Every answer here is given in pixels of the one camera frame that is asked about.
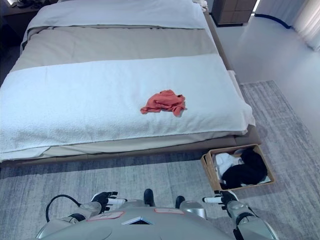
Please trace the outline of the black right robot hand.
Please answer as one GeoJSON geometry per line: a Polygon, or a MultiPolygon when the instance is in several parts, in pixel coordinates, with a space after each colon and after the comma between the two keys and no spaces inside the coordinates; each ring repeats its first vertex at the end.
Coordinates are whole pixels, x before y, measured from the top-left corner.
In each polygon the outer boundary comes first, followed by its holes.
{"type": "Polygon", "coordinates": [[[215,196],[203,197],[202,202],[208,204],[219,204],[222,210],[227,210],[230,201],[238,201],[237,196],[232,191],[215,191],[215,196]]]}

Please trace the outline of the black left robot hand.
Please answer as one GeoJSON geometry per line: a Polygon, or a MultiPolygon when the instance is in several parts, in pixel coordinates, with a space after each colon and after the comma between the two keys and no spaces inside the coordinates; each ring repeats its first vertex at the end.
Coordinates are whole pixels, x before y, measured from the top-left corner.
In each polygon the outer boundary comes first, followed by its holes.
{"type": "Polygon", "coordinates": [[[125,198],[118,198],[117,191],[100,192],[93,196],[91,202],[98,202],[101,205],[101,212],[108,211],[110,206],[122,205],[128,200],[125,198]]]}

